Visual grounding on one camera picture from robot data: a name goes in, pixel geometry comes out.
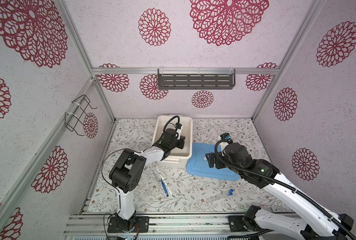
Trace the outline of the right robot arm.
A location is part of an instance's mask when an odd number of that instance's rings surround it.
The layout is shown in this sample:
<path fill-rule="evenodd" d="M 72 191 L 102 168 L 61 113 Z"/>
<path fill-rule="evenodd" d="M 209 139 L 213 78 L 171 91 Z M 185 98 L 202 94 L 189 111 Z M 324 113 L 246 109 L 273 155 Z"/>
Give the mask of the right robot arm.
<path fill-rule="evenodd" d="M 252 205 L 243 215 L 229 218 L 232 232 L 248 231 L 246 239 L 277 232 L 297 240 L 355 240 L 351 232 L 354 220 L 347 214 L 336 214 L 323 207 L 270 162 L 253 159 L 245 146 L 232 140 L 228 133 L 216 142 L 214 152 L 207 153 L 210 168 L 227 168 L 246 182 L 285 203 L 296 217 L 287 217 Z"/>

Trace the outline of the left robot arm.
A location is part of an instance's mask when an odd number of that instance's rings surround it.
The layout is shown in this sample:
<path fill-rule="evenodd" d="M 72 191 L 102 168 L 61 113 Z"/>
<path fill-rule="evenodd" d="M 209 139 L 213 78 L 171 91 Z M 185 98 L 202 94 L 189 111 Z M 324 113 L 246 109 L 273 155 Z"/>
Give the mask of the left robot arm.
<path fill-rule="evenodd" d="M 140 231 L 140 226 L 135 222 L 133 191 L 146 165 L 161 162 L 169 157 L 172 150 L 184 148 L 186 137 L 182 136 L 182 128 L 180 116 L 173 116 L 150 148 L 142 152 L 128 148 L 122 150 L 108 175 L 111 180 L 109 184 L 117 191 L 118 203 L 117 213 L 109 219 L 112 229 L 123 232 L 131 232 L 133 229 Z"/>

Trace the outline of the white plastic storage bin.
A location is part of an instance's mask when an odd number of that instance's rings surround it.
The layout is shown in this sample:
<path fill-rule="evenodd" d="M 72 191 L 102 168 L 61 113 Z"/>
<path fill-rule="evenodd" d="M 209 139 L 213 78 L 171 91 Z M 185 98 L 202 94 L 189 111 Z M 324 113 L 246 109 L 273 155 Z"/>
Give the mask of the white plastic storage bin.
<path fill-rule="evenodd" d="M 159 116 L 152 145 L 165 151 L 159 167 L 185 168 L 193 153 L 193 119 Z"/>

